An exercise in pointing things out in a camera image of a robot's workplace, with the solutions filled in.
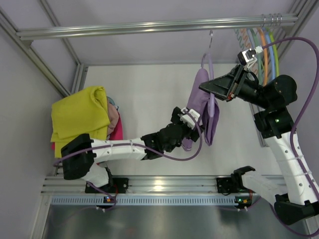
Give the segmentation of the orange clothes hanger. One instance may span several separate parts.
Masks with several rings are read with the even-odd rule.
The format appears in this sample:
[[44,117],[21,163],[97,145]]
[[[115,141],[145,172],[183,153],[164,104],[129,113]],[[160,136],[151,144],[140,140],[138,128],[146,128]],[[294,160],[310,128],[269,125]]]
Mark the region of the orange clothes hanger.
[[[241,28],[236,31],[242,50],[249,48],[253,49],[256,46],[265,46],[266,43],[270,43],[268,31],[266,31],[264,28],[266,16],[263,14],[262,17],[264,18],[263,23],[260,27],[256,27],[260,39],[257,37],[253,28]],[[257,56],[253,57],[253,60],[247,64],[246,68],[257,74],[259,84],[264,86],[268,82],[268,50],[264,49],[262,53],[264,58],[261,57],[262,54],[258,54]]]

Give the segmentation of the yellow trousers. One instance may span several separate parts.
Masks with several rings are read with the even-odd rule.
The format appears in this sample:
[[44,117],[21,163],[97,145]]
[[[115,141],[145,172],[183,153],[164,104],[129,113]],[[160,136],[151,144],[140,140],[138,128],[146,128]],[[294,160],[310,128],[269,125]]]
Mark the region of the yellow trousers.
[[55,149],[63,147],[77,136],[88,133],[92,138],[106,139],[108,102],[104,87],[91,86],[65,97],[52,105]]

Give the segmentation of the pink cloth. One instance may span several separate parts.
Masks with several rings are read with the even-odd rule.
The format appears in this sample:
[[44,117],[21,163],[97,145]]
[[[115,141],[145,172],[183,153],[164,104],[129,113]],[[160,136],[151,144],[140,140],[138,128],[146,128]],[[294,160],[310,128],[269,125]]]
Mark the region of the pink cloth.
[[116,107],[112,105],[110,102],[108,102],[108,118],[109,118],[110,124],[108,125],[107,135],[110,135],[114,131],[119,121],[118,111]]

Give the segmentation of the aluminium hanging rail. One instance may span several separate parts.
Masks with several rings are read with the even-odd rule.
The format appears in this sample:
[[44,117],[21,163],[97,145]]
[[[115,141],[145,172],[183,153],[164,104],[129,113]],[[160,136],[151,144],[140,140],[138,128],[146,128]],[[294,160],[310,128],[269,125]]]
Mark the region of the aluminium hanging rail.
[[18,30],[16,35],[21,40],[44,40],[107,35],[224,30],[264,26],[276,28],[281,26],[294,26],[297,21],[298,17],[295,14],[278,13],[247,17],[112,23],[106,25],[69,27],[58,26],[50,28],[26,28]]

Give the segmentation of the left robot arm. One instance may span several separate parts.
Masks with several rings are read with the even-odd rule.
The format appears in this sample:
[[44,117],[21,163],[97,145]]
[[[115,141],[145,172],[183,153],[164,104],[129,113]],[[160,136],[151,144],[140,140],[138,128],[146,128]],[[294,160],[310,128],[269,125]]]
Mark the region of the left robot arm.
[[101,163],[117,160],[153,160],[168,158],[185,139],[202,140],[200,113],[194,109],[174,108],[171,123],[155,133],[129,140],[99,140],[84,133],[61,149],[63,178],[82,179],[97,188],[112,183],[111,172]]

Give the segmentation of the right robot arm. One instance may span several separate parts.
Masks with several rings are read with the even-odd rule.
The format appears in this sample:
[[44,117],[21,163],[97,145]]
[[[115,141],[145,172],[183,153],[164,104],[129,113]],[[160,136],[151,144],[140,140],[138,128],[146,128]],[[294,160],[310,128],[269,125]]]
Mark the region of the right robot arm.
[[270,147],[281,170],[285,187],[257,173],[251,166],[231,174],[237,191],[252,190],[265,199],[285,225],[319,214],[319,186],[314,180],[299,147],[296,126],[287,105],[297,100],[297,85],[288,75],[280,75],[265,86],[250,80],[242,65],[230,73],[200,84],[199,89],[219,100],[240,98],[262,108],[254,114],[254,122]]

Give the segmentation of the purple clothes hanger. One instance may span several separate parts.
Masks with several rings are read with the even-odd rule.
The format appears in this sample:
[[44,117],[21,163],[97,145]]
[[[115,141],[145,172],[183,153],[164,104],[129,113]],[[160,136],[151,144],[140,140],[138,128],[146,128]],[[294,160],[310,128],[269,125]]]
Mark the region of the purple clothes hanger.
[[[212,63],[212,55],[211,55],[211,45],[213,40],[213,30],[211,29],[209,32],[210,36],[210,42],[208,49],[205,51],[205,53],[202,56],[201,59],[201,68],[204,68],[205,60],[208,62],[208,69],[209,69],[209,80],[211,80],[214,77],[214,70],[213,70],[213,63]],[[208,113],[210,117],[213,117],[215,114],[215,99],[214,95],[210,93],[209,103],[208,103]]]

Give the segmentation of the magenta cloth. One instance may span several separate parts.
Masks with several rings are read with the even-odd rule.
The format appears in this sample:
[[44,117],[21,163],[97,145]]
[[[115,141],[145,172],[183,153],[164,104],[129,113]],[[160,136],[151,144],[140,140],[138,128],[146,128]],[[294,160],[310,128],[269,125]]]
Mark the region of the magenta cloth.
[[[113,119],[109,117],[109,119],[110,124],[107,127],[89,132],[90,137],[98,140],[123,140],[123,127],[120,115]],[[61,158],[61,149],[80,134],[82,133],[66,139],[59,139],[58,134],[54,133],[51,139],[51,149],[54,150],[55,157]]]

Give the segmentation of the purple trousers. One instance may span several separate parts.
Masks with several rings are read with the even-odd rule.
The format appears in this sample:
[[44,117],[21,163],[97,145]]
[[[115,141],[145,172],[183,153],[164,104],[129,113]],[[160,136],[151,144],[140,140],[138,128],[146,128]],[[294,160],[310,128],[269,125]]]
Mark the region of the purple trousers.
[[192,90],[188,99],[187,108],[195,110],[200,114],[202,126],[204,127],[204,139],[211,146],[219,121],[219,106],[213,94],[204,92],[199,88],[200,84],[209,81],[206,69],[200,68],[195,76]]

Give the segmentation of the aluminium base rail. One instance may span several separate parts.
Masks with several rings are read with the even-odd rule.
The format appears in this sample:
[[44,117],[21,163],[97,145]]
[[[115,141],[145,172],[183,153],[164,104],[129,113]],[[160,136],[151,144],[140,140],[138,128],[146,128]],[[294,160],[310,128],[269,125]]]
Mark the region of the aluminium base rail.
[[[217,195],[230,184],[230,176],[113,176],[111,185],[100,189],[126,195]],[[83,195],[98,193],[82,179],[65,180],[62,175],[45,178],[43,195]]]

